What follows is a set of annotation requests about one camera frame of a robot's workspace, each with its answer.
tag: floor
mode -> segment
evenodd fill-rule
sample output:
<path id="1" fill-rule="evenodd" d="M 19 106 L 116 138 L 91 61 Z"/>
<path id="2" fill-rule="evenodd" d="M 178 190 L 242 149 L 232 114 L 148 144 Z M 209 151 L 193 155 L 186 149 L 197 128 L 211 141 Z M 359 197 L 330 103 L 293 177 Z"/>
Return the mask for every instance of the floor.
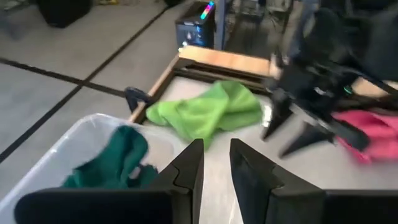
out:
<path id="1" fill-rule="evenodd" d="M 66 29 L 50 28 L 35 6 L 9 16 L 17 37 L 0 29 L 0 199 L 80 118 L 130 115 L 123 90 L 148 91 L 174 58 L 174 20 L 190 1 L 95 6 Z M 265 57 L 268 32 L 259 33 L 251 48 L 262 48 L 248 53 Z M 227 50 L 245 53 L 237 36 Z"/>

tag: plastic container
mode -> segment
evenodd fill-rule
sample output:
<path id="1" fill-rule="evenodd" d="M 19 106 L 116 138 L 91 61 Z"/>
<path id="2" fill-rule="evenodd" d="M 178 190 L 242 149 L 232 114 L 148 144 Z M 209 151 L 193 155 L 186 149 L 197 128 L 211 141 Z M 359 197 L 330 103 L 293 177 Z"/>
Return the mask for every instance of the plastic container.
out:
<path id="1" fill-rule="evenodd" d="M 14 207 L 21 197 L 62 185 L 74 168 L 102 151 L 120 125 L 134 127 L 147 139 L 149 150 L 142 163 L 152 164 L 159 171 L 184 149 L 177 137 L 159 128 L 144 127 L 105 114 L 86 116 L 76 122 L 0 202 L 0 222 L 15 223 Z"/>

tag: dark green cloth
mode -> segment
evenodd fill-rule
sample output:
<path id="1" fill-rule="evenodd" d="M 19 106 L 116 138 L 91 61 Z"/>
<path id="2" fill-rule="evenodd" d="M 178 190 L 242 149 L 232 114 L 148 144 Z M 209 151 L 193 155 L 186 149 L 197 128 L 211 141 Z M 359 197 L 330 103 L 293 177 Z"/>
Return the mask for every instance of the dark green cloth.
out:
<path id="1" fill-rule="evenodd" d="M 218 81 L 198 97 L 156 103 L 146 115 L 155 124 L 173 127 L 187 141 L 203 139 L 207 149 L 217 130 L 258 123 L 262 110 L 258 99 L 239 82 Z"/>
<path id="2" fill-rule="evenodd" d="M 130 126 L 120 126 L 103 151 L 77 167 L 63 187 L 126 189 L 147 185 L 157 175 L 154 167 L 140 165 L 147 151 L 148 143 L 140 133 Z M 130 179 L 131 172 L 137 167 L 141 170 L 138 178 Z"/>

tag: table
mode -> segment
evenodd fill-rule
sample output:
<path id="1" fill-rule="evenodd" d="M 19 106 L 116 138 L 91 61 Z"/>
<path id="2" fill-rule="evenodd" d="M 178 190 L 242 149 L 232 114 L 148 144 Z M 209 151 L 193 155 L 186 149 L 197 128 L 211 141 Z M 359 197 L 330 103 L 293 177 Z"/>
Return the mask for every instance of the table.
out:
<path id="1" fill-rule="evenodd" d="M 149 91 L 156 100 L 178 100 L 191 98 L 206 91 L 210 84 L 201 82 L 198 77 L 177 77 L 173 67 L 178 67 L 179 59 L 194 59 L 204 66 L 219 66 L 239 70 L 244 73 L 229 77 L 239 80 L 256 90 L 256 78 L 275 76 L 278 69 L 268 60 L 252 58 L 244 55 L 230 54 L 199 47 L 186 47 L 174 58 L 159 80 Z M 203 73 L 203 78 L 210 75 Z M 218 79 L 228 78 L 219 75 Z M 379 88 L 360 80 L 354 90 L 367 96 L 385 94 Z M 267 97 L 258 95 L 261 104 L 268 104 Z M 130 121 L 153 126 L 145 119 L 144 105 L 140 104 L 130 117 Z M 241 223 L 241 215 L 231 180 L 229 167 L 229 142 L 231 138 L 239 138 L 246 144 L 268 157 L 281 167 L 321 189 L 341 190 L 396 190 L 398 166 L 393 163 L 363 166 L 355 163 L 346 149 L 327 142 L 309 146 L 307 152 L 297 154 L 286 160 L 280 160 L 280 149 L 288 145 L 300 132 L 302 120 L 294 117 L 281 127 L 270 140 L 260 139 L 261 124 L 255 124 L 230 133 L 218 134 L 209 150 L 205 152 L 205 178 L 201 202 L 200 223 Z M 170 128 L 161 127 L 164 131 L 174 133 Z"/>

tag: black bag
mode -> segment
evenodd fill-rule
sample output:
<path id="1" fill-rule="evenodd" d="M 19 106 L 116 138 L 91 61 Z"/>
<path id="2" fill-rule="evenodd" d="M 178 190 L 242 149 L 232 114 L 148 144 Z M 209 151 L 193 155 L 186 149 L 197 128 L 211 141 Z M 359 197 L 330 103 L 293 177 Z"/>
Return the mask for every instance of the black bag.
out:
<path id="1" fill-rule="evenodd" d="M 52 27 L 65 28 L 87 14 L 91 0 L 36 0 L 40 13 Z"/>

